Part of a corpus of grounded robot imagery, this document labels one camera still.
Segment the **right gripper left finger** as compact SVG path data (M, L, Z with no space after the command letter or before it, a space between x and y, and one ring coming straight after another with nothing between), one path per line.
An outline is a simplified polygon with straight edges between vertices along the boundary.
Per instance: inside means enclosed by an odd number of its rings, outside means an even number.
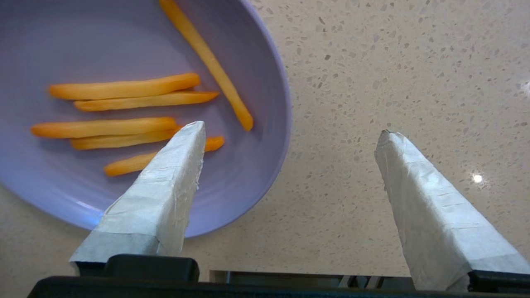
M103 214L70 257L105 263L121 254L177 256L201 174L206 145L203 121L184 126Z

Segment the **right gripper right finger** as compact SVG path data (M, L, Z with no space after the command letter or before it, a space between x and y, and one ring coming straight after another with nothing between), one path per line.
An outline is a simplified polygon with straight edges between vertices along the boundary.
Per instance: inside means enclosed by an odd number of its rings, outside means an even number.
M529 274L529 262L403 134L374 152L414 286L466 292L469 273Z

